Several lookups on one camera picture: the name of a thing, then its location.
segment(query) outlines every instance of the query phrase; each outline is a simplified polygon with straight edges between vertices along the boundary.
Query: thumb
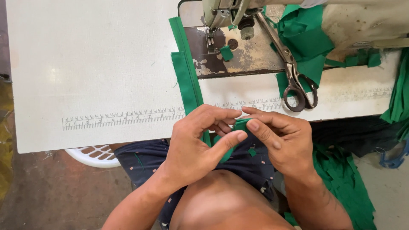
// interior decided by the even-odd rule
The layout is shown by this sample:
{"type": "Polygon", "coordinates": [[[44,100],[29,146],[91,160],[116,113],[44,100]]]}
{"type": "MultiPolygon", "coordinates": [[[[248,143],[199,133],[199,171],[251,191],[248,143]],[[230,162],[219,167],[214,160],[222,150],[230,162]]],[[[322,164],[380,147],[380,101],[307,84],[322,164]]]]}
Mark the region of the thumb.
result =
{"type": "Polygon", "coordinates": [[[211,149],[208,150],[209,154],[218,157],[219,160],[232,149],[234,146],[244,141],[247,138],[247,133],[242,130],[237,130],[226,134],[211,149]]]}
{"type": "Polygon", "coordinates": [[[281,149],[284,141],[275,134],[266,124],[258,119],[251,119],[246,124],[247,128],[268,147],[281,149]]]}

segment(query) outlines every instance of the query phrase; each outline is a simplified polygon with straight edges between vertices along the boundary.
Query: blue plastic object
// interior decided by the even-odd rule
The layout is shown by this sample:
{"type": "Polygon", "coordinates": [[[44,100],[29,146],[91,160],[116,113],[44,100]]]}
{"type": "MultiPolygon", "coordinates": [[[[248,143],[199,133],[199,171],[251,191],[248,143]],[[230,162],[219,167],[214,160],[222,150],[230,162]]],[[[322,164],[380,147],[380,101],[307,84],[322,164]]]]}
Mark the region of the blue plastic object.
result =
{"type": "Polygon", "coordinates": [[[406,140],[406,146],[403,149],[402,153],[399,154],[398,157],[394,159],[385,159],[386,158],[386,152],[382,148],[377,148],[376,150],[378,153],[381,153],[381,161],[379,164],[384,167],[384,168],[390,168],[390,169],[397,169],[401,164],[405,161],[404,156],[409,156],[409,139],[406,140]]]}

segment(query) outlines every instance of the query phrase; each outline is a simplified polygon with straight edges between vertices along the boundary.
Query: hand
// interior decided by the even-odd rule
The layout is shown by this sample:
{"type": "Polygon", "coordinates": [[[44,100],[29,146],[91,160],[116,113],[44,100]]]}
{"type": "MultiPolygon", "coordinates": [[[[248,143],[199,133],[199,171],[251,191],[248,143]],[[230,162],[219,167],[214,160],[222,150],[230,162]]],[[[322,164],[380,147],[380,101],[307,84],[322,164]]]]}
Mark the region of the hand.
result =
{"type": "Polygon", "coordinates": [[[240,110],[201,105],[173,126],[171,144],[163,173],[176,190],[198,181],[216,168],[224,154],[247,138],[244,131],[231,132],[240,110]],[[207,129],[222,138],[212,147],[200,140],[207,129]]]}
{"type": "Polygon", "coordinates": [[[256,108],[242,110],[250,114],[243,118],[254,118],[247,122],[247,128],[266,145],[270,161],[278,171],[292,178],[315,172],[308,121],[256,108]]]}

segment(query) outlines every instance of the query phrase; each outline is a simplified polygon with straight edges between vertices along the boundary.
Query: ruler marking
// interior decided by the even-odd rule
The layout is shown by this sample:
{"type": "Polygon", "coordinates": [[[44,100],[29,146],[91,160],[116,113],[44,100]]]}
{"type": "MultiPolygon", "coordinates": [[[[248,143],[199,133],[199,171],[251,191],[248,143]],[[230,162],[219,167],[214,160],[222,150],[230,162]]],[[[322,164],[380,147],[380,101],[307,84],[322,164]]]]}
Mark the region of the ruler marking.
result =
{"type": "MultiPolygon", "coordinates": [[[[382,98],[390,98],[392,87],[375,88],[370,90],[345,91],[338,92],[335,96],[327,98],[319,98],[320,104],[335,104],[351,101],[376,100],[382,98]]],[[[289,98],[289,103],[296,106],[295,98],[289,98]]],[[[281,98],[264,98],[253,99],[247,101],[231,101],[214,103],[213,106],[221,108],[241,109],[243,106],[258,108],[265,111],[273,111],[286,107],[281,98]]],[[[115,112],[105,114],[81,115],[74,117],[63,117],[62,125],[64,131],[77,129],[92,129],[107,126],[117,126],[126,124],[140,124],[149,122],[161,122],[169,120],[179,120],[185,117],[183,107],[173,108],[157,108],[146,110],[133,110],[128,112],[115,112]]]]}

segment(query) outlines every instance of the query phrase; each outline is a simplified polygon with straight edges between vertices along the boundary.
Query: fingernail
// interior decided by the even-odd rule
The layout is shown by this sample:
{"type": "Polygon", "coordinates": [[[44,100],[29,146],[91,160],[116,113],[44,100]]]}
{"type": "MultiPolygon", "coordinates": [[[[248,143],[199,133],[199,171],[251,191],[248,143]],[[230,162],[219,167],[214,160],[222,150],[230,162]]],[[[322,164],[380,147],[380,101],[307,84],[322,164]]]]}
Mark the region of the fingernail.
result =
{"type": "Polygon", "coordinates": [[[250,120],[250,121],[247,122],[247,125],[248,125],[248,128],[250,130],[252,130],[252,131],[257,131],[258,130],[258,124],[255,121],[250,120]]]}
{"type": "Polygon", "coordinates": [[[246,133],[240,133],[239,135],[237,135],[237,139],[238,141],[242,142],[247,138],[247,134],[246,133]]]}
{"type": "Polygon", "coordinates": [[[277,141],[274,141],[274,142],[273,142],[273,147],[274,147],[275,149],[280,150],[280,149],[281,149],[281,144],[278,143],[277,141]]]}

